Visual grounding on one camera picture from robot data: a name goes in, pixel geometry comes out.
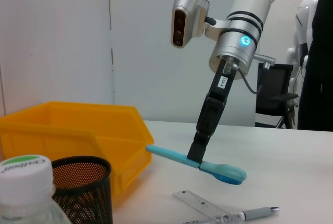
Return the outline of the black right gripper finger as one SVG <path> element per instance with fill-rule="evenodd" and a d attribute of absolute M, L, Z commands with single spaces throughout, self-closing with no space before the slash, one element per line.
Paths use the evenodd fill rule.
<path fill-rule="evenodd" d="M 226 104 L 226 97 L 214 92 L 207 94 L 196 125 L 196 133 L 187 158 L 201 163 L 206 147 L 214 134 Z"/>

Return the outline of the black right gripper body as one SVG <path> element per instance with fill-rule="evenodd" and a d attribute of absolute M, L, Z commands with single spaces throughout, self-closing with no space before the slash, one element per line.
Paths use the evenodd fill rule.
<path fill-rule="evenodd" d="M 232 68 L 233 64 L 233 59 L 221 60 L 209 89 L 208 97 L 226 104 L 237 72 L 234 68 Z"/>

